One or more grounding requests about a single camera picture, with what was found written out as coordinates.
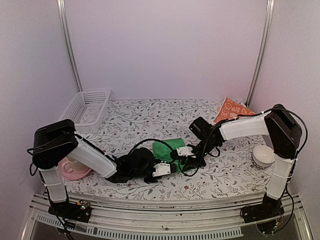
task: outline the metal pole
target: metal pole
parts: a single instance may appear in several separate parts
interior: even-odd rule
[[[264,60],[268,37],[269,37],[269,32],[270,32],[270,28],[271,28],[272,17],[273,17],[273,12],[274,12],[274,5],[275,5],[274,0],[267,0],[265,19],[264,19],[264,27],[263,27],[263,32],[262,32],[262,39],[261,39],[261,44],[260,44],[259,55],[258,55],[258,59],[255,64],[253,78],[252,78],[249,92],[248,92],[248,95],[247,95],[246,101],[245,101],[245,105],[247,105],[248,107],[250,107],[252,104],[252,100],[253,100],[253,97],[254,97],[254,94],[255,94],[255,91],[257,88],[257,83],[259,80],[260,71],[261,71],[263,60]]]
[[[64,42],[65,42],[65,48],[66,48],[66,52],[68,54],[71,72],[72,72],[73,79],[74,79],[74,84],[75,84],[77,92],[82,92],[83,87],[82,87],[82,84],[80,81],[79,72],[78,72],[77,64],[76,64],[76,59],[75,59],[75,55],[74,55],[74,51],[73,51],[71,39],[70,39],[70,32],[69,32],[69,28],[68,28],[65,0],[57,0],[57,5],[58,5],[58,13],[59,13],[59,18],[60,18],[61,29],[62,29],[63,38],[64,38]]]

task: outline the floral pattern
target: floral pattern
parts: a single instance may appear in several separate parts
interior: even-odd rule
[[[219,100],[110,100],[107,114],[98,133],[85,134],[89,141],[106,153],[127,154],[147,138],[182,138],[185,144],[199,140],[189,130],[197,117],[212,123]],[[265,144],[261,136],[226,141],[219,157],[206,156],[207,165],[193,177],[182,173],[163,176],[157,183],[132,179],[127,183],[110,183],[92,171],[77,180],[65,179],[68,191],[92,196],[135,200],[216,199],[265,192],[273,166],[259,169],[252,163],[252,151]],[[152,150],[152,142],[145,147]]]

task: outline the cup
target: cup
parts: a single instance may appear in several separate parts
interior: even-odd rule
[[[66,158],[66,161],[62,164],[62,168],[68,174],[72,172],[74,172],[75,174],[83,174],[85,171],[89,169],[88,166],[68,157]]]

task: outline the white plastic basket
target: white plastic basket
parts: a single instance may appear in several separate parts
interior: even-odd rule
[[[78,92],[63,111],[59,121],[70,119],[75,129],[81,134],[98,132],[108,107],[111,91],[81,91]]]

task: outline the orange cloth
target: orange cloth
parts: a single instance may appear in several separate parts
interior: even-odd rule
[[[233,119],[237,117],[238,114],[252,115],[255,113],[249,108],[241,105],[240,103],[232,101],[231,99],[226,97],[222,102],[220,110],[213,122],[218,123],[221,120]]]

